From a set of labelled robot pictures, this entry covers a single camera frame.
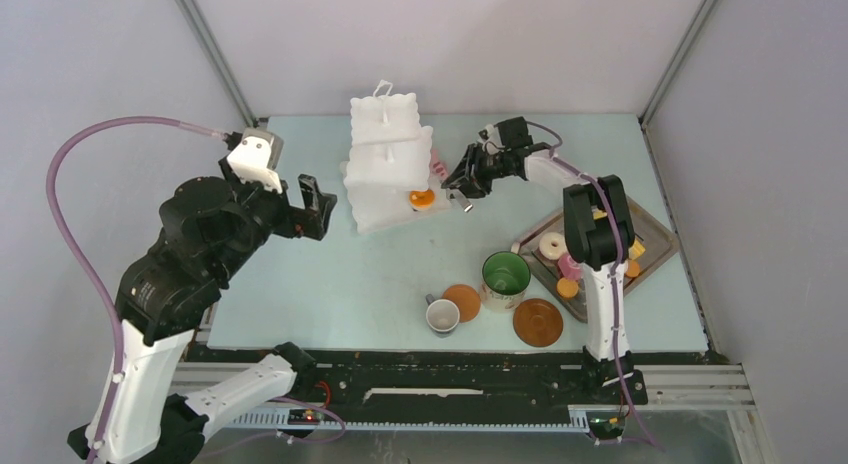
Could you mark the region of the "pink-tipped metal tongs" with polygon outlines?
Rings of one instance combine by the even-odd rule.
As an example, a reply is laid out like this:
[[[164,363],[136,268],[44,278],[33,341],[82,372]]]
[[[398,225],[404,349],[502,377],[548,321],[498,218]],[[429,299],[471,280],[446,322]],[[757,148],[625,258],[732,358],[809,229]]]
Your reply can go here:
[[[435,148],[430,150],[430,163],[429,163],[430,173],[435,176],[440,183],[444,182],[448,177],[448,171],[446,165],[441,160],[438,155],[438,151]],[[454,201],[463,212],[469,213],[473,209],[473,204],[471,201],[458,189],[448,188],[446,190],[446,196],[449,200]]]

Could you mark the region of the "orange glazed donut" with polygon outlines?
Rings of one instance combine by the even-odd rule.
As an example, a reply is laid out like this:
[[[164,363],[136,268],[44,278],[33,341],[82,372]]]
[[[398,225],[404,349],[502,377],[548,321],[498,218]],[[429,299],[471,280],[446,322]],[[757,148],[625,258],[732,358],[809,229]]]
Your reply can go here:
[[[408,203],[415,212],[429,210],[435,203],[436,195],[431,189],[426,191],[410,191]]]

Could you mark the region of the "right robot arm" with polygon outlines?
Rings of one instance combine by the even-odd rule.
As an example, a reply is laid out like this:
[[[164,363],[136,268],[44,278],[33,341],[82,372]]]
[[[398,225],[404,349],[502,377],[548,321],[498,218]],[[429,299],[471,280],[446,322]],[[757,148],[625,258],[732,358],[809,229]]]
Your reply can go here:
[[[565,243],[571,258],[590,279],[587,292],[586,349],[598,362],[613,361],[629,351],[623,317],[623,284],[635,231],[621,178],[593,177],[557,157],[546,143],[487,151],[470,144],[442,187],[468,199],[492,192],[496,179],[534,178],[531,159],[554,167],[553,182],[562,187]]]

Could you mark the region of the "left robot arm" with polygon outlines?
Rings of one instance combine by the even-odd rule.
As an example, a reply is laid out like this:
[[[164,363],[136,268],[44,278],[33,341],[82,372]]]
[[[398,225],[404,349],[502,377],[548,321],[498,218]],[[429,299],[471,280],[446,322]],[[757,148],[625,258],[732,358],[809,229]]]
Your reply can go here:
[[[170,389],[204,313],[271,236],[325,237],[337,198],[312,176],[301,175],[299,185],[299,208],[285,193],[211,176],[184,182],[161,205],[157,241],[128,267],[117,291],[123,362],[114,400],[68,436],[79,457],[189,463],[218,430],[259,404],[312,395],[316,362],[289,342],[205,390]]]

